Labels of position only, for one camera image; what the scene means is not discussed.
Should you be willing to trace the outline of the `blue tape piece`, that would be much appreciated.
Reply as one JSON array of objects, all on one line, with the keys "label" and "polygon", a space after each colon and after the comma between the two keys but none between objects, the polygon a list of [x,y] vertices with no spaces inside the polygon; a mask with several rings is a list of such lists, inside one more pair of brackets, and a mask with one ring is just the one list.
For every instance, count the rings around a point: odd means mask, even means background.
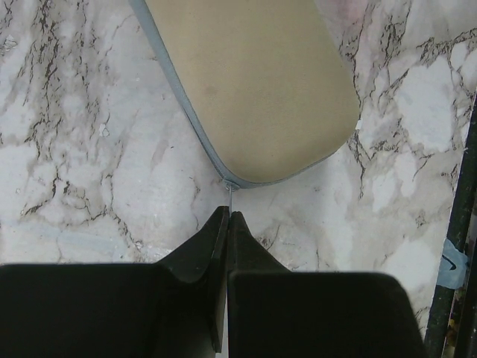
[{"label": "blue tape piece", "polygon": [[468,256],[445,239],[441,255],[437,285],[447,289],[460,289],[467,273]]}]

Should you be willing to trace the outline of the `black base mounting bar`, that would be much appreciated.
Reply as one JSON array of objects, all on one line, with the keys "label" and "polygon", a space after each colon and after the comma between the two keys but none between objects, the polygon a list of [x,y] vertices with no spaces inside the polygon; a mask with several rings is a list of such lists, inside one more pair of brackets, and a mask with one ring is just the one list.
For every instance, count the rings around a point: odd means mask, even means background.
[{"label": "black base mounting bar", "polygon": [[436,285],[424,344],[429,357],[476,356],[476,104],[461,163],[446,238],[468,256],[460,289]]}]

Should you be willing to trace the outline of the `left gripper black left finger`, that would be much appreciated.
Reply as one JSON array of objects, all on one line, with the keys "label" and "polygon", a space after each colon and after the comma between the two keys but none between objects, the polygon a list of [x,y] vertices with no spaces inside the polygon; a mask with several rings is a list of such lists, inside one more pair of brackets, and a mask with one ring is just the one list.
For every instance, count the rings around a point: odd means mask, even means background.
[{"label": "left gripper black left finger", "polygon": [[213,357],[228,209],[156,263],[1,267],[3,357]]}]

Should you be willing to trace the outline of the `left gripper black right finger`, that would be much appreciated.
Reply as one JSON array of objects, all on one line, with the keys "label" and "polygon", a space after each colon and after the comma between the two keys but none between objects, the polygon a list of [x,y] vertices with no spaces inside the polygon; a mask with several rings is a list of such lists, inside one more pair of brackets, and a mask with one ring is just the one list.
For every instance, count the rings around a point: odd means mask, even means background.
[{"label": "left gripper black right finger", "polygon": [[293,272],[251,235],[244,216],[228,233],[231,357],[424,357],[399,282],[376,272]]}]

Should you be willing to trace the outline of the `beige zippered umbrella case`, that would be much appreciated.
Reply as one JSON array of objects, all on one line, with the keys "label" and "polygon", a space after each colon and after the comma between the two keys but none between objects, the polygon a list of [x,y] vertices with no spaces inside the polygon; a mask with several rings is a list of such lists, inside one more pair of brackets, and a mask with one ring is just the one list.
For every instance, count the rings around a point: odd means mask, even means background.
[{"label": "beige zippered umbrella case", "polygon": [[360,103],[314,1],[132,1],[228,192],[288,180],[353,134]]}]

